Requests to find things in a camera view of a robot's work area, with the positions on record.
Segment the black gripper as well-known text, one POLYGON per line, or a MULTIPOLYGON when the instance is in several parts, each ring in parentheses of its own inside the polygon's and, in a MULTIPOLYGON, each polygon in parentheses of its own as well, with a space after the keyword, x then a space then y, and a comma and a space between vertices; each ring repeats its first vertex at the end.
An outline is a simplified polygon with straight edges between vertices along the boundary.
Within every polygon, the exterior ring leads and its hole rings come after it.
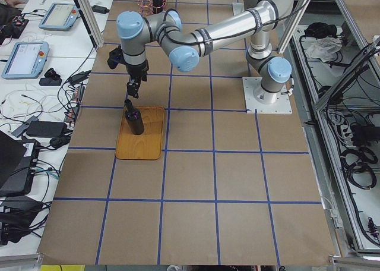
POLYGON ((148 60, 146 59, 138 65, 126 64, 126 70, 129 74, 129 81, 126 85, 127 94, 138 99, 141 81, 147 81, 148 60))

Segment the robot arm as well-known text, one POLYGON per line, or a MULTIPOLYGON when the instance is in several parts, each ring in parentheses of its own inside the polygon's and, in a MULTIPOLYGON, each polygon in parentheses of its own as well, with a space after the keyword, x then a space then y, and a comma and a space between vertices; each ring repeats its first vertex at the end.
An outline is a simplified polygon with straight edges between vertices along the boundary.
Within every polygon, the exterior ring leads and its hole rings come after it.
POLYGON ((128 95, 137 98, 140 84, 146 81, 149 69, 146 44, 157 42, 174 68, 190 72, 201 57, 250 37, 246 59, 262 77, 254 89, 254 96, 261 103, 275 103, 290 79, 292 67, 289 61, 273 54, 270 31, 290 17, 293 1, 243 0, 244 10, 240 14, 188 34, 182 33, 182 22, 175 10, 148 17, 124 11, 116 20, 120 44, 110 52, 107 64, 111 69, 118 64, 126 66, 130 75, 128 95))

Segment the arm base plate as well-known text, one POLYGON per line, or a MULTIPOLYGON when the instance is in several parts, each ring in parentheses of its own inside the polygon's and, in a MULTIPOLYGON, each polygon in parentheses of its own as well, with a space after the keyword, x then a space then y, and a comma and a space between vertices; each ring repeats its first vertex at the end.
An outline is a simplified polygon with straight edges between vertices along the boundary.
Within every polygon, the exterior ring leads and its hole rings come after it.
POLYGON ((243 92, 248 114, 292 114, 290 97, 286 85, 280 92, 269 93, 261 87, 261 77, 243 77, 243 92))

